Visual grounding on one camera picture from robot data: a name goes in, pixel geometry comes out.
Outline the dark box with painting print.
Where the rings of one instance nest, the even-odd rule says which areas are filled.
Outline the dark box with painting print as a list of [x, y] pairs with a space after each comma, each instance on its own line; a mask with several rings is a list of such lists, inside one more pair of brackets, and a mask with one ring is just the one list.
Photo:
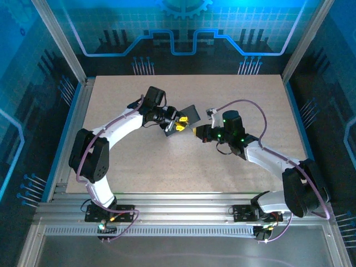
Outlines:
[[[186, 108], [183, 108], [182, 110], [179, 110], [179, 111], [176, 111], [176, 110], [175, 110], [175, 112], [173, 113], [174, 117], [173, 117], [173, 118], [170, 118], [170, 120], [169, 120], [168, 122], [170, 122], [171, 120], [175, 120], [175, 115], [176, 115], [176, 113], [178, 113], [178, 112], [182, 112], [183, 114], [185, 114], [185, 115], [189, 118], [189, 122], [188, 122], [188, 123], [180, 123], [180, 124], [182, 124], [182, 125], [185, 125], [186, 128], [188, 128], [189, 126], [191, 126], [191, 125], [197, 123], [198, 121], [200, 121], [200, 116], [199, 116], [199, 114], [198, 114], [198, 112], [197, 112], [197, 110], [196, 110], [195, 105], [190, 105], [190, 106], [188, 106], [188, 107], [186, 107]], [[166, 127], [166, 125], [167, 125], [166, 123], [167, 123], [167, 122], [165, 122], [165, 123], [163, 123], [163, 124], [161, 125], [161, 128], [162, 128], [163, 130], [165, 129], [165, 127]], [[168, 136], [171, 136], [171, 135], [173, 135], [173, 134], [175, 134], [175, 133], [178, 133], [178, 131], [171, 132], [171, 133], [165, 133], [165, 136], [168, 137]]]

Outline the blue side rail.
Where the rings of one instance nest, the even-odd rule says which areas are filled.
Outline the blue side rail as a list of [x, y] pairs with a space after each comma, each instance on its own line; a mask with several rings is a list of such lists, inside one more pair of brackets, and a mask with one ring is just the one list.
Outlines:
[[311, 180], [311, 183], [315, 186], [321, 198], [325, 203], [330, 200], [329, 190], [325, 183], [325, 180], [322, 176], [322, 173], [319, 170], [317, 163], [314, 161], [314, 155], [312, 153], [310, 143], [306, 134], [305, 126], [303, 124], [302, 116], [300, 114], [299, 107], [297, 105], [295, 96], [293, 94], [293, 90], [291, 88], [290, 83], [286, 84], [286, 92], [288, 95], [288, 99], [291, 107], [293, 108], [293, 114], [295, 116], [296, 123], [298, 125], [298, 131], [300, 134], [300, 138], [303, 144], [303, 148], [305, 150], [307, 159], [302, 161], [299, 166], [304, 170], [304, 172], [308, 175]]

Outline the aluminium mounting rail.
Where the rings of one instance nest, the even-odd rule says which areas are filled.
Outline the aluminium mounting rail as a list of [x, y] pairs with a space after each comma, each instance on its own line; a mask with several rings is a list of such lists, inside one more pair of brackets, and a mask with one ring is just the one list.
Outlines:
[[[224, 225], [233, 224], [231, 206], [249, 204], [255, 194], [238, 193], [126, 193], [117, 202], [134, 205], [141, 225]], [[44, 225], [81, 225], [82, 203], [87, 194], [54, 193], [50, 202], [37, 206], [33, 222]]]

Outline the aluminium side rail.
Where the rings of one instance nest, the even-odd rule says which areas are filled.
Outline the aluminium side rail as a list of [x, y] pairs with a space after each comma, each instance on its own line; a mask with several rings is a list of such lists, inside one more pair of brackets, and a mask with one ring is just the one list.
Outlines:
[[73, 103], [69, 109], [50, 174], [47, 179], [47, 184], [42, 195], [42, 202], [50, 202], [52, 200], [58, 182], [63, 180], [64, 183], [67, 183], [68, 181], [71, 171], [68, 161], [76, 133], [83, 126], [94, 83], [95, 78], [90, 77], [87, 79], [85, 85], [77, 86]]

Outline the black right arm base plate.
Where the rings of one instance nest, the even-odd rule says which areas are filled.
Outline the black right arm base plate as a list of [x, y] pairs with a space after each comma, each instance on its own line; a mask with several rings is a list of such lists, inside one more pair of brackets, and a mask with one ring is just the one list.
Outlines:
[[234, 222], [283, 222], [283, 215], [277, 212], [265, 213], [261, 208], [252, 205], [233, 205], [229, 207], [228, 213], [233, 217]]

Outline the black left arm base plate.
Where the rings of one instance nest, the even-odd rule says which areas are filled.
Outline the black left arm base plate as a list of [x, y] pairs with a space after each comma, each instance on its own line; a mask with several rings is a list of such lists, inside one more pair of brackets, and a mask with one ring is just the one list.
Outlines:
[[100, 223], [105, 220], [108, 223], [131, 223], [134, 219], [134, 209], [134, 205], [117, 205], [116, 210], [119, 211], [117, 214], [106, 211], [95, 204], [90, 204], [86, 208], [84, 221], [87, 223]]

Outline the aluminium frame post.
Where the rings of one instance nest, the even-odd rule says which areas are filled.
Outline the aluminium frame post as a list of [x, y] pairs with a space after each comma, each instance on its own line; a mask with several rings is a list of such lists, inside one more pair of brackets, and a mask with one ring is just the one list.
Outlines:
[[63, 54], [66, 62], [72, 70], [74, 76], [77, 78], [81, 85], [86, 85], [87, 76], [80, 65], [78, 58], [76, 57], [67, 37], [65, 36], [61, 26], [58, 23], [54, 13], [52, 12], [49, 4], [46, 0], [31, 0], [32, 4], [36, 8], [43, 23], [50, 32], [57, 47]]
[[334, 1], [335, 0], [321, 0], [321, 2], [319, 3], [316, 11], [314, 12], [311, 20], [309, 21], [308, 26], [306, 27], [306, 30], [304, 31], [301, 39], [299, 40], [296, 49], [294, 50], [281, 75], [282, 82], [284, 85], [289, 82], [292, 74], [296, 70], [296, 67], [300, 63], [312, 40], [315, 38], [315, 35], [317, 34], [320, 26], [322, 25], [327, 14], [329, 13], [329, 10], [331, 9]]

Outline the grey metal tray frame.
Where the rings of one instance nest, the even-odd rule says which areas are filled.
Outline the grey metal tray frame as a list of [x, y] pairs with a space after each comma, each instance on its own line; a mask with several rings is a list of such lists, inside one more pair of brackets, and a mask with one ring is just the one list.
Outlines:
[[335, 225], [294, 221], [267, 243], [228, 236], [94, 236], [29, 233], [15, 267], [356, 267]]

